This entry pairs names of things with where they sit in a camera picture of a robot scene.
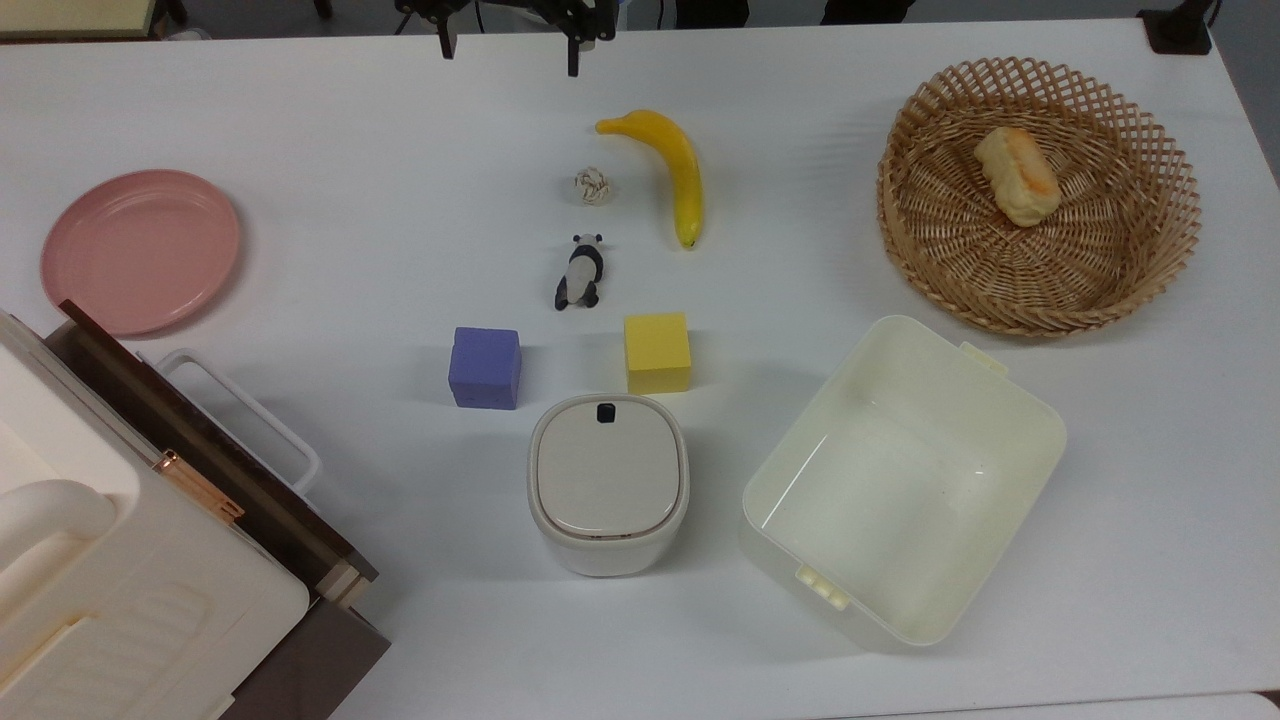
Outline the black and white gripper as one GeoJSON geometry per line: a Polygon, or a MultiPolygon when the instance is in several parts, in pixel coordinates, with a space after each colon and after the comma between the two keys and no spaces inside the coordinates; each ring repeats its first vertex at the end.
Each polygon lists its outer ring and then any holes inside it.
{"type": "MultiPolygon", "coordinates": [[[[474,1],[396,1],[396,9],[420,15],[424,23],[431,26],[439,38],[443,58],[452,60],[456,56],[457,32],[449,18],[470,4],[474,1]]],[[[579,77],[584,42],[612,41],[617,32],[617,1],[489,1],[489,4],[531,12],[562,32],[567,37],[567,73],[572,78],[579,77]]]]}

